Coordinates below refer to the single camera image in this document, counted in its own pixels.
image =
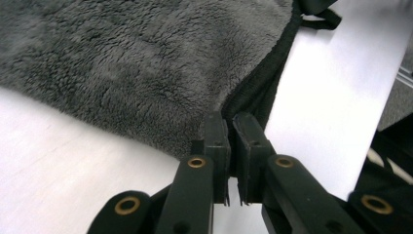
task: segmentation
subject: gray towel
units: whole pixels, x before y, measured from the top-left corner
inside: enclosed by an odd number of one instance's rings
[[[240,87],[272,87],[274,99],[290,43],[276,45],[294,4],[0,0],[0,85],[183,158],[206,113],[231,108]]]

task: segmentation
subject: white surface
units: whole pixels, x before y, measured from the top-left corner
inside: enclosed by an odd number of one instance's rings
[[[279,153],[322,157],[323,163],[302,160],[324,185],[350,189],[357,177],[361,156],[350,152],[367,150],[411,29],[412,14],[398,12],[398,3],[341,0],[335,7],[344,20],[335,32],[297,35],[275,106],[287,111],[272,115],[267,134]],[[292,69],[304,61],[310,65]],[[287,98],[294,90],[296,97]],[[0,133],[1,234],[85,233],[109,198],[126,190],[152,195],[173,180],[178,165],[158,150],[1,88]],[[357,169],[340,164],[341,174],[330,166],[344,155],[355,157]],[[214,233],[266,233],[260,207],[239,207],[236,184],[230,185],[232,207],[215,206]]]
[[[347,200],[413,30],[403,1],[338,1],[335,31],[301,30],[266,135]]]

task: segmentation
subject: white table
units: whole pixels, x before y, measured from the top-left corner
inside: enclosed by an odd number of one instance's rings
[[[341,0],[340,27],[300,30],[282,76],[266,133],[340,197],[353,189],[412,31],[413,10],[402,3]],[[0,133],[2,234],[85,233],[109,198],[152,195],[178,165],[2,88]],[[215,206],[214,233],[266,233],[260,206],[241,208],[235,183],[232,207]]]

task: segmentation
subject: microfiber towel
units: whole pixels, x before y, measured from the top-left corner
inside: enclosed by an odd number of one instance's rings
[[[268,120],[294,0],[0,0],[0,85],[182,159],[203,119]]]

